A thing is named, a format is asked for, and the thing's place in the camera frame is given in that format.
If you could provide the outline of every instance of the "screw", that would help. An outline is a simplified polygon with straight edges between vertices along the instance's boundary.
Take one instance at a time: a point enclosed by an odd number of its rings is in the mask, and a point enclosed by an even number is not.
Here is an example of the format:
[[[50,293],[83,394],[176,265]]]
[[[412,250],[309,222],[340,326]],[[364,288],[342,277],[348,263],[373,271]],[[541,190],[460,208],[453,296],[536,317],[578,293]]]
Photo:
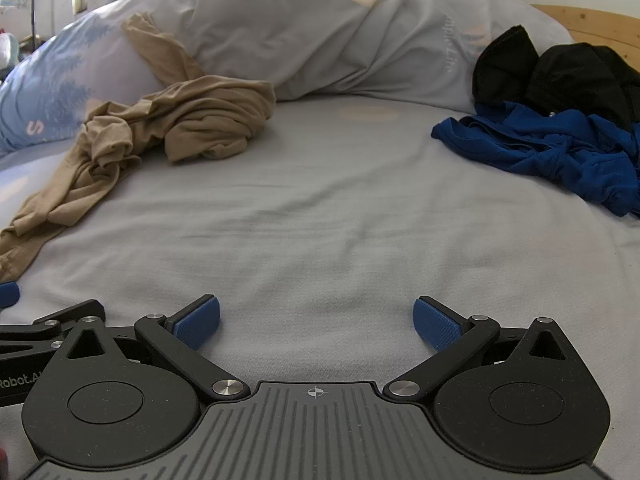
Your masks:
[[[420,386],[413,381],[395,381],[389,385],[389,391],[398,397],[411,397],[420,392]]]
[[[211,387],[219,395],[236,395],[242,391],[242,383],[235,379],[222,379]]]

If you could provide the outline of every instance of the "wrinkled fabric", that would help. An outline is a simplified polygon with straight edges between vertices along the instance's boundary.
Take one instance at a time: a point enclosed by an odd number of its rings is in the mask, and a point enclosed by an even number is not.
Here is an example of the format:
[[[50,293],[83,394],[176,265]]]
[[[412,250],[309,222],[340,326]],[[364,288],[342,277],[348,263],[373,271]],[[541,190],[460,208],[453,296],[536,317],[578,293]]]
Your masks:
[[[638,136],[596,115],[567,110],[551,117],[506,102],[437,124],[431,136],[471,160],[540,176],[617,216],[640,215]]]
[[[541,53],[573,42],[521,0],[119,0],[11,72],[0,87],[0,158],[75,137],[101,102],[132,105],[163,88],[120,29],[139,12],[207,74],[268,81],[278,101],[360,94],[473,113],[478,55],[509,27],[527,27]]]
[[[472,92],[476,104],[511,101],[543,115],[575,109],[628,132],[640,122],[640,73],[613,49],[561,44],[538,57],[521,25],[500,35],[480,55]]]
[[[139,168],[147,148],[164,140],[171,162],[195,155],[225,158],[244,151],[271,116],[270,83],[202,75],[184,47],[148,16],[133,16],[123,29],[169,86],[133,106],[106,102],[89,113],[49,183],[28,197],[0,233],[0,283],[16,280],[48,240]]]

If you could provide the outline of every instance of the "blue gripper pad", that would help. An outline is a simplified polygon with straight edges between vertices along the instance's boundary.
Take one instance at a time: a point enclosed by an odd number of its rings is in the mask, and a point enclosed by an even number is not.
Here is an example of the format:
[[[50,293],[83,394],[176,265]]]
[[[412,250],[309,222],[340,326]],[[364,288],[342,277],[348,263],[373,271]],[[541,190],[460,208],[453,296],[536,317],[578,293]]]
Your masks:
[[[171,333],[192,350],[197,350],[219,326],[220,303],[215,296],[208,296],[202,304],[174,322]]]
[[[20,289],[15,282],[0,283],[0,308],[5,308],[18,303]]]
[[[438,352],[462,337],[462,327],[457,322],[420,298],[414,303],[414,327],[423,341]]]

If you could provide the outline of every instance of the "beige clothing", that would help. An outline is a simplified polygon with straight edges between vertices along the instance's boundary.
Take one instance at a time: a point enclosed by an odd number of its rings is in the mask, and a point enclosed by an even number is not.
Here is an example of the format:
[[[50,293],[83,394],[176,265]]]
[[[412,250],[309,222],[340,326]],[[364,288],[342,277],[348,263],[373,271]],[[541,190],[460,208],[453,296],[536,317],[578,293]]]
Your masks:
[[[275,97],[270,83],[204,75],[149,15],[136,14],[122,28],[169,86],[133,106],[107,102],[89,113],[49,183],[28,197],[0,232],[0,283],[19,278],[48,240],[75,225],[139,168],[147,148],[164,139],[172,162],[195,155],[225,158],[242,152],[271,116]]]

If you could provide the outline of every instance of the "blue clothing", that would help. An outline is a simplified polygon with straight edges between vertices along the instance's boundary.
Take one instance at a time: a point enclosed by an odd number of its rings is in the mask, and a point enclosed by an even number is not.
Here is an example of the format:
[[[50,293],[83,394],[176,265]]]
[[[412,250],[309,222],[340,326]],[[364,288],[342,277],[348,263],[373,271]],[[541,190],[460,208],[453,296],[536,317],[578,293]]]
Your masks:
[[[561,184],[615,215],[640,216],[640,123],[627,132],[578,110],[546,117],[511,102],[476,111],[437,124],[431,137],[471,160]]]
[[[6,308],[18,303],[20,289],[15,282],[0,283],[0,308]]]

